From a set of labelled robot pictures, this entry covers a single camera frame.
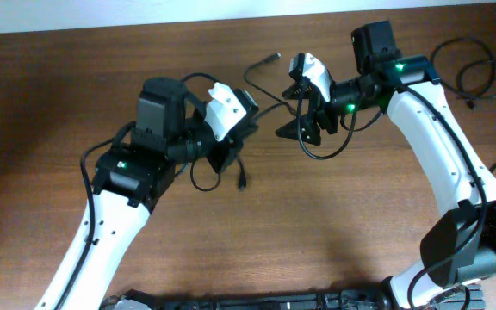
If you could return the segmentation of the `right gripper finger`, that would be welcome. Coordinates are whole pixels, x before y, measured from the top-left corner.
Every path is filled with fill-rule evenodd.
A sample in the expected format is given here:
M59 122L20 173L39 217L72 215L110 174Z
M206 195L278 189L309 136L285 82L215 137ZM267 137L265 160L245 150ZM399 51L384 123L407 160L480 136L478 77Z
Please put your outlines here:
M305 82L294 82L282 93L285 100L304 99L307 93L307 84Z
M275 134L279 138L297 140L301 138L304 143L313 146L321 145L321 136L319 126L312 120L308 120L306 115L295 119L286 125L279 127Z

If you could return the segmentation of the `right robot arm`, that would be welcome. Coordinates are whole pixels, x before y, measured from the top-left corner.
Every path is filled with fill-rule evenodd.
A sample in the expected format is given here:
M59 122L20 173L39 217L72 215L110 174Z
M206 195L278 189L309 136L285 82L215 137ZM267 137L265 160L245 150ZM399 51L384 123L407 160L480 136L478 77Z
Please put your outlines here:
M378 108L403 133L437 202L437 224L422 238L420 258L379 286L348 290L340 306L352 309L481 309L480 281L496 276L496 177L482 163L453 116L433 64L406 57L391 24L374 22L351 33L356 77L337 82L310 53L289 64L295 118L277 130L302 149L321 133L336 133L346 116Z

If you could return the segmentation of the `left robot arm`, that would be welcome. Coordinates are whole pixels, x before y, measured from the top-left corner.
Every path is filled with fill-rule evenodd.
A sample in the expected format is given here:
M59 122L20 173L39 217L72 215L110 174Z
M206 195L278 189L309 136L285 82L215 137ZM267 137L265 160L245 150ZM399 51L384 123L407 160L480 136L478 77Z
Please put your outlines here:
M120 262L179 165L207 160L217 175L237 161L254 133L258 105L242 89L219 80L202 101L184 79L152 77L142 86L137 118L105 141L107 151L89 177L80 170L87 201L76 235L39 309L97 309Z

